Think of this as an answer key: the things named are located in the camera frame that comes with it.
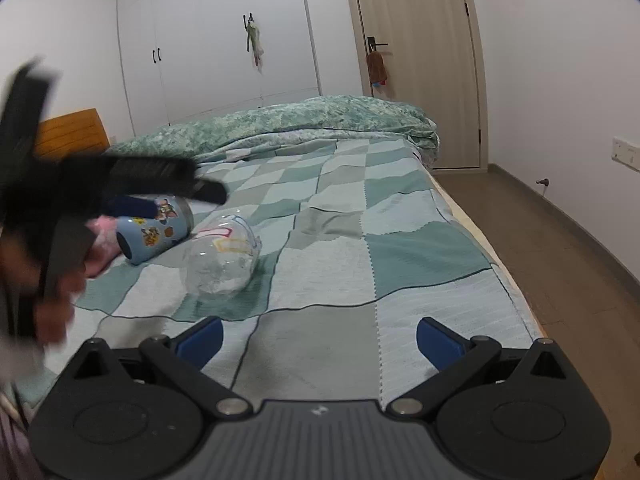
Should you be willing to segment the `left hand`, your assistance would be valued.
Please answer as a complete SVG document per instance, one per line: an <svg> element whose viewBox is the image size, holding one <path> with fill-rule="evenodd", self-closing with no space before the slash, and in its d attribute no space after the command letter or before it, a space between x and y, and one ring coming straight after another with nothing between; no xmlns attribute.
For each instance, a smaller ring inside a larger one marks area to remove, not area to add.
<svg viewBox="0 0 640 480"><path fill-rule="evenodd" d="M104 251L92 246L84 263L58 279L58 291L32 307L38 344L58 346L66 339L68 326L74 318L74 298L87 284L86 267L101 262ZM29 255L23 239L18 235L1 237L1 290L2 292L28 292L39 284L40 266Z"/></svg>

